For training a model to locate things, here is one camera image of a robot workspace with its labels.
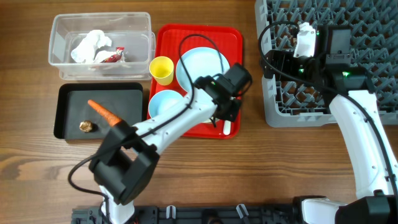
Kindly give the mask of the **light blue bowl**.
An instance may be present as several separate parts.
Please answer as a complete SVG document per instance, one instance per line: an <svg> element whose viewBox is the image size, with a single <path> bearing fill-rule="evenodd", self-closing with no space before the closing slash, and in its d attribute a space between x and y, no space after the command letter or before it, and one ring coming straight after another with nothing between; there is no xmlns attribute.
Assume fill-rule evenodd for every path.
<svg viewBox="0 0 398 224"><path fill-rule="evenodd" d="M162 114L181 99L183 99L183 96L173 90L162 90L156 93L149 101L149 116L153 118Z"/></svg>

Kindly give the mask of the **yellow plastic cup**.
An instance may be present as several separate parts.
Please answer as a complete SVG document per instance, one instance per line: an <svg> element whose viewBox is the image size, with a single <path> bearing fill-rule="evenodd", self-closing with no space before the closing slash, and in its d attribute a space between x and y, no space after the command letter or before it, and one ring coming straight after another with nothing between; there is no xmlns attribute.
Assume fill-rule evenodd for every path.
<svg viewBox="0 0 398 224"><path fill-rule="evenodd" d="M149 65L149 71L156 82L162 86L171 84L174 79L174 63L165 56L154 58Z"/></svg>

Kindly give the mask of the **white tissue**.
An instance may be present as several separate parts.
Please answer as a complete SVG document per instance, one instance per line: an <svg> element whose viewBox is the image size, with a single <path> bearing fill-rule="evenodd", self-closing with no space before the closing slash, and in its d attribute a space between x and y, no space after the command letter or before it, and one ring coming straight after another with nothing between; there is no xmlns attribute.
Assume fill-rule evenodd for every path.
<svg viewBox="0 0 398 224"><path fill-rule="evenodd" d="M104 46L110 47L112 40L102 30L92 30L70 53L76 63L93 63L96 51Z"/></svg>
<svg viewBox="0 0 398 224"><path fill-rule="evenodd" d="M96 54L93 63L102 63L104 60L112 57L115 54L116 52L102 50Z"/></svg>

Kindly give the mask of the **clear plastic waste bin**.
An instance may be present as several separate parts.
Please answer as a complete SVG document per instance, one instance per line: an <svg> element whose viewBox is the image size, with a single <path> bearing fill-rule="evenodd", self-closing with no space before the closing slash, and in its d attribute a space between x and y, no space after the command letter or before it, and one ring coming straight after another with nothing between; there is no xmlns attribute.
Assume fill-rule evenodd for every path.
<svg viewBox="0 0 398 224"><path fill-rule="evenodd" d="M102 30L112 40L96 54L124 47L124 62L76 63L70 53L92 30ZM63 80L150 80L154 52L155 34L147 12L59 14L52 25L48 61Z"/></svg>

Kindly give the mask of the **red snack wrapper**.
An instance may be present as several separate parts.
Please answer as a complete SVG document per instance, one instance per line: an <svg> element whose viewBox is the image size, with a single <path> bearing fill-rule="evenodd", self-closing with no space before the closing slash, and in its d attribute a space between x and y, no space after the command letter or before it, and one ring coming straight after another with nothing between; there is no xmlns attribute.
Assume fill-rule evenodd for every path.
<svg viewBox="0 0 398 224"><path fill-rule="evenodd" d="M114 52L106 52L106 56L101 63L124 62L124 49L124 47L117 47Z"/></svg>

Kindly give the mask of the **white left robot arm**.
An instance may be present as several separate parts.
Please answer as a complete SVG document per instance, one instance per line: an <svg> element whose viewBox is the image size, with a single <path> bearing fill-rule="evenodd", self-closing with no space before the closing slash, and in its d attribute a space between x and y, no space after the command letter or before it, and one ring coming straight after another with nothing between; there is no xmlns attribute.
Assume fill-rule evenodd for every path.
<svg viewBox="0 0 398 224"><path fill-rule="evenodd" d="M252 84L249 72L234 64L225 74L199 77L192 90L163 113L129 125L122 119L111 129L89 164L105 199L110 223L126 223L134 199L147 187L164 150L194 126L214 117L235 121L240 94Z"/></svg>

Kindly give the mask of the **orange carrot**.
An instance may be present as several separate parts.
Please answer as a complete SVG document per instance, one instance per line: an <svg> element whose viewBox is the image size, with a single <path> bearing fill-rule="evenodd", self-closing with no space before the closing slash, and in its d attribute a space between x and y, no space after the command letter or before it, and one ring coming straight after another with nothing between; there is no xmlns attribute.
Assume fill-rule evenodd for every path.
<svg viewBox="0 0 398 224"><path fill-rule="evenodd" d="M107 110L105 107L101 106L94 100L88 100L88 104L99 114L101 115L105 121L109 124L110 127L114 127L118 123L122 121L121 118Z"/></svg>

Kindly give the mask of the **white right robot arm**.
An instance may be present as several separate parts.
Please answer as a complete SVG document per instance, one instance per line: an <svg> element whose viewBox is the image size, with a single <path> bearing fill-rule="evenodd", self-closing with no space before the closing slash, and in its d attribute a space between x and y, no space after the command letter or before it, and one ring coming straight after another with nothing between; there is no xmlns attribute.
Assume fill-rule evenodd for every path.
<svg viewBox="0 0 398 224"><path fill-rule="evenodd" d="M318 91L343 134L354 171L356 200L295 199L300 223L396 223L397 160L377 110L376 89L363 67L351 65L348 26L294 24L293 52L261 53L265 77Z"/></svg>

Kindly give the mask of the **black waste tray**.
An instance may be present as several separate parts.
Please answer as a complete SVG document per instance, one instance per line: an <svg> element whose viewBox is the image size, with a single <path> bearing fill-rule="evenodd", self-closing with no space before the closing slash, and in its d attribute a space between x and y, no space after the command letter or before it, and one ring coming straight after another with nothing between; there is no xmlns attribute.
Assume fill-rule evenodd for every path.
<svg viewBox="0 0 398 224"><path fill-rule="evenodd" d="M103 139L109 124L89 104L94 100L107 110L135 124L144 118L143 88L140 83L67 83L60 87L53 135L58 139ZM94 130L84 133L79 125L84 120L94 124Z"/></svg>

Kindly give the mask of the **grey dishwasher rack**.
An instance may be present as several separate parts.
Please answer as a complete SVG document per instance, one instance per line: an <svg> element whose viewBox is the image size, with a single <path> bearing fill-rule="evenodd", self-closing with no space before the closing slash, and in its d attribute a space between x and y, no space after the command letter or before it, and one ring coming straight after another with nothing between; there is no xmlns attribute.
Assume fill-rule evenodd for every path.
<svg viewBox="0 0 398 224"><path fill-rule="evenodd" d="M348 25L351 63L366 68L376 87L383 124L397 124L397 1L268 1L254 5L258 33L273 22ZM313 88L263 77L266 122L275 128L335 123Z"/></svg>

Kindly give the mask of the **brown food scrap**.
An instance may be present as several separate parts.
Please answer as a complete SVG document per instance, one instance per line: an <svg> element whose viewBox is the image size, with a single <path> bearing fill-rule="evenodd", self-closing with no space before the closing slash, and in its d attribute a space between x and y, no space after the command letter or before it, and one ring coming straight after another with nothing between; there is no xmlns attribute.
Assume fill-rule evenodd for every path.
<svg viewBox="0 0 398 224"><path fill-rule="evenodd" d="M80 123L79 129L84 133L89 133L94 130L94 124L90 120L84 120Z"/></svg>

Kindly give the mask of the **white plastic spoon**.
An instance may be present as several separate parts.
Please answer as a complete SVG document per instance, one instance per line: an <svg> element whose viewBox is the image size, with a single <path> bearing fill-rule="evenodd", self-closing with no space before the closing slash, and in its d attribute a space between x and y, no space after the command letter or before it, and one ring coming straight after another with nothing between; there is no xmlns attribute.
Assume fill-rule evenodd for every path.
<svg viewBox="0 0 398 224"><path fill-rule="evenodd" d="M228 120L226 120L226 121L224 122L223 134L224 134L225 136L228 136L228 135L231 134L231 122L228 121Z"/></svg>

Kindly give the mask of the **light blue plate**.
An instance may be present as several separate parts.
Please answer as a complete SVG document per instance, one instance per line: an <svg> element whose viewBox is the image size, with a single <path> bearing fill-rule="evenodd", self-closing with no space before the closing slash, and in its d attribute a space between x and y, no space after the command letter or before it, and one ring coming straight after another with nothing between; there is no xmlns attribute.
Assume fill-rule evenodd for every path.
<svg viewBox="0 0 398 224"><path fill-rule="evenodd" d="M225 74L230 65L223 54L218 54L217 50L209 47L197 47L185 52L182 60L177 62L175 75L181 88L189 92L191 85L183 68L185 65L189 76L194 83L199 77L213 76L219 73Z"/></svg>

